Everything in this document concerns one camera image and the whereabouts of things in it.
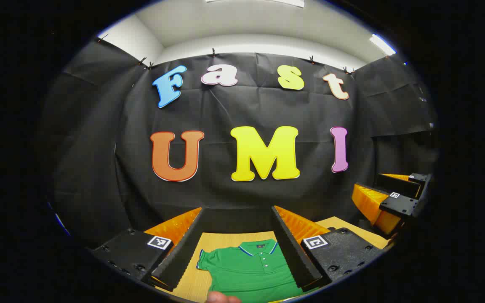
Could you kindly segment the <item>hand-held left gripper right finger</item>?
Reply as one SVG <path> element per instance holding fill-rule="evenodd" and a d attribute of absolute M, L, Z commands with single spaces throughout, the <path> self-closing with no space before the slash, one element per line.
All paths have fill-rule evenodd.
<path fill-rule="evenodd" d="M 354 229 L 327 229 L 278 206 L 272 207 L 272 226 L 289 270 L 304 291 L 340 284 L 388 251 Z"/>

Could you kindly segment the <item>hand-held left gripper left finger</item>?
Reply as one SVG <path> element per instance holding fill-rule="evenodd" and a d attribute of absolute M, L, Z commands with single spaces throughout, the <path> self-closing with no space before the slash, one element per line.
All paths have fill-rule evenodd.
<path fill-rule="evenodd" d="M 128 228 L 93 249 L 93 255 L 134 280 L 173 291 L 200 239 L 201 213 L 199 207 L 146 231 Z"/>

